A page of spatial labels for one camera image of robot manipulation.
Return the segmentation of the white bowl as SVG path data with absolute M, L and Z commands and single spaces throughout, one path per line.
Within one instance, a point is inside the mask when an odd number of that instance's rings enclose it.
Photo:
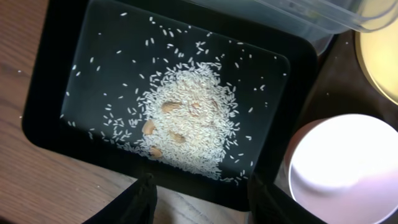
M 397 131 L 380 119 L 312 121 L 283 165 L 293 200 L 325 223 L 381 223 L 397 211 Z

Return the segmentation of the black waste tray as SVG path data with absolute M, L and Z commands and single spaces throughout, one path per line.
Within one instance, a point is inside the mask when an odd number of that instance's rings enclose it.
M 248 211 L 277 175 L 317 54 L 185 1 L 50 1 L 22 119 L 34 145 Z

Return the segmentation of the clear plastic bin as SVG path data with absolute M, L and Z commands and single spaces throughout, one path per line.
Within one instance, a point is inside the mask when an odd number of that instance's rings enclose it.
M 317 42 L 347 30 L 374 32 L 397 19 L 397 0 L 190 0 Z

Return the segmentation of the pile of rice and nuts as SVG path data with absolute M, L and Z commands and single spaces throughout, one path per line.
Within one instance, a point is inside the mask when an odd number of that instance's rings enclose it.
M 86 14 L 60 123 L 92 154 L 106 146 L 178 175 L 240 184 L 290 76 L 264 47 L 136 8 Z

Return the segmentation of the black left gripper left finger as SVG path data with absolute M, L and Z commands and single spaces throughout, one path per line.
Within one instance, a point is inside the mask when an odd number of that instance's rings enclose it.
M 83 224 L 153 224 L 157 186 L 152 174 L 144 174 Z

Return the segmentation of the dark brown serving tray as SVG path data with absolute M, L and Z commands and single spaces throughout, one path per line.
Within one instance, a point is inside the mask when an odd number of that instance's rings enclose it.
M 338 35 L 328 52 L 294 129 L 353 113 L 376 117 L 397 129 L 397 105 L 368 82 L 356 56 L 354 32 L 348 31 Z

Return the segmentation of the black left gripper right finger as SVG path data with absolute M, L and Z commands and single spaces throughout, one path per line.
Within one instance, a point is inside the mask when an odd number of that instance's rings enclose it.
M 253 174 L 248 181 L 248 200 L 254 223 L 325 224 L 257 174 Z

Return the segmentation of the yellow plate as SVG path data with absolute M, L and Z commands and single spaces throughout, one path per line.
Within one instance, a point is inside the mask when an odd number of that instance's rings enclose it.
M 355 49 L 371 86 L 397 104 L 397 21 L 372 33 L 357 32 Z

